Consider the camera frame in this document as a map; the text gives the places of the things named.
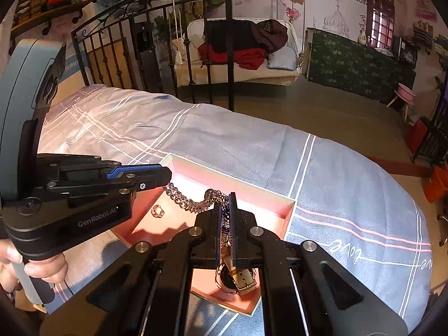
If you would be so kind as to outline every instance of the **wall shelf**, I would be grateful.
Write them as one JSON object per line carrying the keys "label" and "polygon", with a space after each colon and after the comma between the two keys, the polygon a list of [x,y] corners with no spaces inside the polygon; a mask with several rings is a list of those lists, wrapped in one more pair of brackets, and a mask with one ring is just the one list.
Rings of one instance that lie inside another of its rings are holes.
{"label": "wall shelf", "polygon": [[33,15],[27,21],[24,21],[23,23],[16,25],[11,29],[11,39],[14,40],[14,38],[18,37],[24,32],[43,23],[48,23],[48,27],[43,29],[42,34],[44,34],[46,29],[47,29],[46,34],[48,34],[49,28],[51,28],[52,19],[79,11],[79,17],[73,18],[73,23],[76,24],[82,16],[82,8],[87,6],[90,2],[91,0],[82,1],[76,4],[57,7],[56,9],[48,10],[46,12],[41,12],[39,14]]}

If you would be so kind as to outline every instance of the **pillow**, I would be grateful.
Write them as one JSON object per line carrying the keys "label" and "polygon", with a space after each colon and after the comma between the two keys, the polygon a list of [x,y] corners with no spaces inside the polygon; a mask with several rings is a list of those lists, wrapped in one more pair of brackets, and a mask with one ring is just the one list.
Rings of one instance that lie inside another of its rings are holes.
{"label": "pillow", "polygon": [[[190,49],[190,60],[191,62],[198,62],[200,61],[200,57],[198,54],[198,47],[204,42],[204,39],[202,37],[193,34],[191,37],[188,37],[191,44],[189,46]],[[177,51],[180,51],[182,60],[187,62],[187,49],[184,45],[184,41],[182,38],[179,39],[173,39],[171,40],[171,43],[174,45]]]}
{"label": "pillow", "polygon": [[297,54],[291,48],[284,46],[269,55],[266,67],[269,69],[295,71],[297,68]]}

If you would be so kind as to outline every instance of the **gray bedsheet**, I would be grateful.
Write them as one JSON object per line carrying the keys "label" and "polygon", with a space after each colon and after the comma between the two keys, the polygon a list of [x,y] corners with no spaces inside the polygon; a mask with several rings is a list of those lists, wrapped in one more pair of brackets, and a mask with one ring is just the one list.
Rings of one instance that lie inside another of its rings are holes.
{"label": "gray bedsheet", "polygon": [[[297,199],[286,240],[318,242],[409,330],[423,315],[432,268],[425,217],[388,173],[341,144],[218,106],[95,85],[52,108],[39,151],[123,164],[159,162],[172,152]],[[67,251],[72,291],[124,251],[111,232]],[[63,284],[57,291],[49,311],[70,297]],[[261,306],[248,317],[192,295],[189,313],[189,335],[263,331]]]}

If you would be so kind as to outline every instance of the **pink stripe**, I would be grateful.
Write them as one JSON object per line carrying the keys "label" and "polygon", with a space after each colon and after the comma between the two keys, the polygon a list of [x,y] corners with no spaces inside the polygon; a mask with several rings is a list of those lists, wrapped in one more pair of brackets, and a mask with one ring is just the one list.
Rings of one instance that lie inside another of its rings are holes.
{"label": "pink stripe", "polygon": [[69,300],[69,298],[67,297],[67,295],[65,294],[62,286],[60,283],[56,283],[55,284],[55,289],[57,290],[57,294],[59,295],[59,297],[61,298],[62,302],[65,303],[66,301]]}
{"label": "pink stripe", "polygon": [[360,228],[360,227],[359,227],[357,224],[355,224],[354,222],[352,222],[352,221],[350,221],[350,220],[347,220],[347,219],[344,219],[344,218],[342,218],[342,217],[336,217],[336,216],[331,216],[331,215],[329,215],[329,214],[321,214],[321,213],[319,213],[319,212],[309,211],[309,210],[306,210],[306,209],[304,209],[304,208],[301,208],[300,206],[297,206],[297,208],[298,208],[300,211],[303,211],[303,212],[308,213],[308,214],[315,214],[316,216],[322,216],[322,217],[327,217],[327,218],[329,218],[329,219],[334,219],[334,220],[344,221],[344,222],[349,223],[350,225],[356,227],[358,230],[361,230],[362,232],[366,232],[366,233],[369,233],[369,234],[377,235],[377,236],[383,237],[384,239],[387,239],[387,240],[402,241],[402,242],[407,242],[408,244],[413,244],[413,245],[431,246],[431,244],[426,243],[426,242],[422,242],[422,243],[421,243],[421,242],[416,242],[416,241],[411,241],[411,240],[402,239],[402,238],[399,238],[399,237],[386,236],[386,235],[380,234],[379,232],[376,232],[376,231],[367,230],[367,229],[365,229],[365,228]]}
{"label": "pink stripe", "polygon": [[310,219],[307,219],[307,218],[305,218],[305,217],[303,217],[303,216],[301,216],[299,214],[294,214],[294,216],[298,217],[299,219],[301,219],[303,221],[309,222],[309,223],[314,223],[316,225],[329,226],[329,227],[332,227],[332,228],[338,228],[340,230],[344,230],[344,231],[350,232],[351,234],[355,235],[357,238],[359,238],[361,240],[364,240],[364,241],[367,241],[367,242],[373,242],[374,244],[378,244],[378,245],[384,246],[386,248],[403,249],[403,250],[409,250],[409,251],[413,251],[413,252],[417,251],[419,253],[430,253],[431,252],[431,249],[418,249],[418,250],[416,250],[416,249],[412,249],[412,248],[407,248],[406,246],[385,244],[384,242],[381,242],[381,241],[368,239],[367,237],[362,237],[361,235],[358,235],[357,233],[355,233],[355,231],[350,230],[349,228],[345,228],[343,226],[334,225],[332,223],[326,223],[326,222],[310,220]]}

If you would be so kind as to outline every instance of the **pink stool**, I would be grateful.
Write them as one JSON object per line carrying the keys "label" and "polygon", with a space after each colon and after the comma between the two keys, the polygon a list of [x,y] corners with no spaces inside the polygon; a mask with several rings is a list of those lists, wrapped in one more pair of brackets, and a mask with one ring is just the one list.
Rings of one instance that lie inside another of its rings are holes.
{"label": "pink stool", "polygon": [[408,107],[414,105],[414,97],[415,94],[412,92],[412,90],[405,85],[402,85],[401,83],[398,84],[398,91],[395,91],[395,97],[394,99],[389,102],[389,104],[386,107],[389,107],[391,104],[393,104],[397,98],[401,98],[405,102],[405,107],[403,108],[403,118],[406,122],[408,118]]}

